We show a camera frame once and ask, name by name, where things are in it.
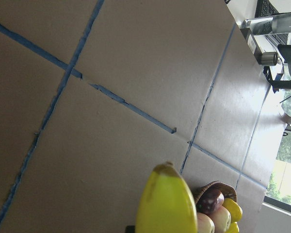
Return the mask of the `yellow toy lemon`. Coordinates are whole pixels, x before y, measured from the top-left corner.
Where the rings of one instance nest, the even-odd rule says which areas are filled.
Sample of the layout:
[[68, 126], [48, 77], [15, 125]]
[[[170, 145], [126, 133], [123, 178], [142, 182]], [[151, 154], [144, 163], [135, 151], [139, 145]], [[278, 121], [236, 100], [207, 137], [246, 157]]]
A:
[[230, 212], [232, 222], [238, 222], [241, 220], [243, 216], [243, 210], [237, 202], [232, 199], [225, 198], [222, 206]]

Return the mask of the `yellow toy pepper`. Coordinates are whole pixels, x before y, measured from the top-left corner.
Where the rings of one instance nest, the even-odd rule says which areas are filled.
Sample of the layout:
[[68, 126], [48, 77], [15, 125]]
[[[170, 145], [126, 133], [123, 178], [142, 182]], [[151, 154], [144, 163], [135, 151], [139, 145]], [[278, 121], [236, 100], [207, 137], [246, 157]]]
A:
[[226, 233], [239, 233], [240, 229], [237, 222], [232, 222]]

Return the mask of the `small metal cup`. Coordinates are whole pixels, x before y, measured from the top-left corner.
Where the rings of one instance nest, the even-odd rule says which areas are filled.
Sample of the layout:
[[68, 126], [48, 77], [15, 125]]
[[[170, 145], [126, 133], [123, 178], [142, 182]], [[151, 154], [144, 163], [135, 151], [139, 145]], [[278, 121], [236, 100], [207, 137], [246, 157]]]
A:
[[263, 66], [276, 66], [278, 63], [277, 52], [265, 52], [260, 57], [260, 64]]

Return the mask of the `pale green toy apple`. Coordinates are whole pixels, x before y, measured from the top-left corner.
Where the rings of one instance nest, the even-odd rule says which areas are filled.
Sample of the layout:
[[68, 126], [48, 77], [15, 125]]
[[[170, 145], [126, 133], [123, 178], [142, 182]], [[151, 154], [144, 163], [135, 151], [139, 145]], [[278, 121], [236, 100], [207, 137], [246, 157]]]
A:
[[225, 233], [231, 224], [230, 212], [223, 206], [221, 206], [216, 212], [214, 212], [210, 218], [215, 225], [215, 233]]

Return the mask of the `brown wicker basket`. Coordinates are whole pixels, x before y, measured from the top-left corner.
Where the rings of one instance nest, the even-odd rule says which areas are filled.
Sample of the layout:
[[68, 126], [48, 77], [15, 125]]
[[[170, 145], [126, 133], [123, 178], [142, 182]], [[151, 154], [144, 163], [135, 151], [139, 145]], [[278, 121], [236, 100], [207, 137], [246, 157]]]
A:
[[237, 193], [234, 187], [220, 181], [213, 181], [205, 186], [197, 187], [192, 190], [195, 204], [198, 203], [203, 194], [205, 194], [209, 189], [218, 189], [219, 191], [221, 191], [224, 198], [229, 198], [232, 199], [234, 202], [238, 202]]

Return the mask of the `peach-coloured toy apple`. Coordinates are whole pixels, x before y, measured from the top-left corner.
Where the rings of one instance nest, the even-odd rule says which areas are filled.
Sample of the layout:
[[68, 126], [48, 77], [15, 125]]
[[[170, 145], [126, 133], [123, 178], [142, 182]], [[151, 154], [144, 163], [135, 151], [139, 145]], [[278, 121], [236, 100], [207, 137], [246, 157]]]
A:
[[197, 213], [198, 233], [214, 233], [215, 225], [213, 221], [203, 213]]

